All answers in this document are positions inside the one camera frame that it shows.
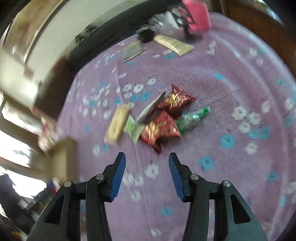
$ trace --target red wrapper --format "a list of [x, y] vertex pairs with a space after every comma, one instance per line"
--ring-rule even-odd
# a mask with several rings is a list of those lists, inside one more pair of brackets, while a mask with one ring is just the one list
[[146, 125], [141, 135], [141, 140], [151, 145], [154, 150], [160, 154], [161, 146], [158, 142], [159, 138], [179, 137], [181, 136], [174, 119], [170, 114], [163, 110], [158, 117]]
[[157, 108], [165, 109], [175, 117], [181, 114], [181, 108], [183, 106], [194, 101], [196, 101], [196, 98], [193, 95], [187, 94], [179, 87], [172, 84], [172, 92], [164, 102], [157, 106]]

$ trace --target metal screw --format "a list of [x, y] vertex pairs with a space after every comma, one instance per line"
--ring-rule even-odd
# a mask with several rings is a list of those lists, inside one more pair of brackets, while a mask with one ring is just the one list
[[231, 186], [231, 182], [230, 181], [224, 181], [223, 184], [226, 187], [230, 187]]
[[70, 187], [72, 185], [72, 182], [71, 181], [66, 181], [64, 182], [64, 187]]
[[103, 180], [104, 178], [105, 178], [105, 176], [104, 176], [103, 174], [98, 174], [98, 175], [96, 175], [96, 179], [97, 179], [98, 181]]
[[199, 175], [197, 175], [197, 174], [191, 174], [191, 176], [190, 176], [190, 178], [192, 179], [192, 180], [198, 180], [199, 179]]

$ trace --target purple tablecloth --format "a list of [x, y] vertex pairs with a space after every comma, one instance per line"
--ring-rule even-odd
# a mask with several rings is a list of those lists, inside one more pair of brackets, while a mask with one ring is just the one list
[[[189, 205], [177, 197], [168, 155], [207, 181], [230, 180], [250, 205], [269, 240], [295, 211], [296, 85], [277, 54], [236, 22], [211, 14], [212, 29], [195, 49], [179, 57], [152, 41], [145, 53], [122, 63], [132, 36], [99, 54], [76, 75], [58, 122], [60, 136], [78, 142], [80, 180], [86, 181], [126, 154], [126, 170], [115, 201], [106, 204], [113, 240], [180, 241]], [[119, 103], [137, 116], [175, 83], [196, 96], [186, 108], [211, 113], [163, 153], [123, 135], [115, 146], [103, 137]], [[210, 203], [208, 240], [213, 238]]]

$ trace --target green wrapper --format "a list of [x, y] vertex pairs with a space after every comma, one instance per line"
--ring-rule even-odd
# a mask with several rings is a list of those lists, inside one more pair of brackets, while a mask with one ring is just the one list
[[176, 125], [181, 133], [184, 134], [186, 130], [195, 128], [200, 122], [201, 118], [210, 113], [210, 108], [198, 109], [197, 111], [182, 114], [179, 119], [176, 120]]
[[134, 143], [137, 143], [144, 129], [145, 124], [137, 125], [135, 119], [131, 115], [129, 115], [124, 127], [124, 132], [132, 138]]

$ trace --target black headboard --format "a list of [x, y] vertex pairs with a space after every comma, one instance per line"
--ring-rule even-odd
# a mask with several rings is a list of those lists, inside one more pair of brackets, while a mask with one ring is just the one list
[[148, 0], [120, 13], [100, 26], [70, 52], [69, 66], [74, 72], [79, 71], [99, 53], [133, 35], [140, 25], [148, 24], [148, 20], [154, 14], [166, 12], [168, 5], [180, 1]]

